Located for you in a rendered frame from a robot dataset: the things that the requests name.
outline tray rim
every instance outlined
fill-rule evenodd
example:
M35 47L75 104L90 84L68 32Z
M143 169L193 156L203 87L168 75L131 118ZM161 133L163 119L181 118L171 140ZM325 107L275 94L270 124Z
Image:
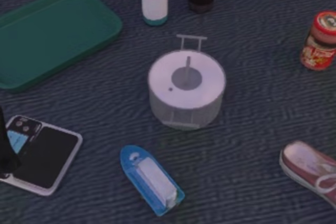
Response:
M40 4L41 2L45 2L45 1L48 1L48 0L34 0L34 1L31 1L30 3L24 4L21 7L18 7L14 10L10 10L9 12L6 12L5 14L1 15L0 20L6 19L6 18L11 17L13 15L16 15L20 12L24 12L24 10L29 9L32 6ZM31 86L39 83L39 82L43 82L48 77L51 77L58 72L61 72L65 68L67 68L67 67L73 65L74 63L78 62L80 59L83 59L86 56L89 56L90 54L102 49L103 47L107 46L110 42L114 41L117 38L118 34L121 33L121 30L122 30L122 27L123 27L122 20L112 9L110 9L107 5L105 5L102 0L89 0L89 1L91 3L94 3L95 5L97 5L98 8L100 8L103 11L102 13L104 13L104 11L109 12L109 15L112 16L112 19L105 19L105 20L106 21L111 21L111 23L113 23L113 25L116 27L115 32L111 33L108 36L109 37L108 39L106 39L104 41L101 41L100 43L96 44L92 48L88 48L88 50L85 51L84 53L70 58L69 60L67 60L63 64L56 65L51 70L46 71L44 73L41 73L41 74L37 75L36 77L32 78L31 80L21 82L21 83L15 83L15 84L6 84L6 83L4 83L0 80L0 90L7 90L7 91L10 91L10 92L20 92L20 91L23 91L25 89L28 89L29 87L31 87Z

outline pink shoe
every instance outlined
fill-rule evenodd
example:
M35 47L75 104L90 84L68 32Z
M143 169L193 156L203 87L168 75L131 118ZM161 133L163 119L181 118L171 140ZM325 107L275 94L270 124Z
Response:
M287 145L280 166L291 179L336 208L336 161L301 141Z

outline blue lcd screen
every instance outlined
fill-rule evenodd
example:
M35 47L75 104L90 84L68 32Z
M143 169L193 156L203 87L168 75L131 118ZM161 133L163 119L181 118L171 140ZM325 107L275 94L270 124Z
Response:
M15 131L8 131L7 135L14 152L16 154L19 153L19 151L22 149L22 147L28 140L28 136L17 133Z

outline table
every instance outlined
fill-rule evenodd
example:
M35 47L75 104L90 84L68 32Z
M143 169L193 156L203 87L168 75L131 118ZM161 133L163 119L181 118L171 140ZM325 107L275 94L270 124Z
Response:
M0 12L30 1L0 0ZM314 72L299 62L314 14L336 0L216 0L204 15L170 0L158 28L142 22L140 0L103 1L124 22L117 42L23 93L0 91L7 120L23 114L84 138L53 196L0 185L0 223L334 223L332 207L286 177L278 157L293 140L336 157L335 66ZM179 48L177 33L207 36L202 50L227 74L218 119L195 132L161 125L148 102L149 67ZM127 144L151 152L184 189L166 216L157 218L122 172Z

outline green tray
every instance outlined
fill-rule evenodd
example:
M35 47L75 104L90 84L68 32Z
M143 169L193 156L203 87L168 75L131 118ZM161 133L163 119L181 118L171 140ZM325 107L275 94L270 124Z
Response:
M0 17L0 89L25 90L114 41L100 0L37 0Z

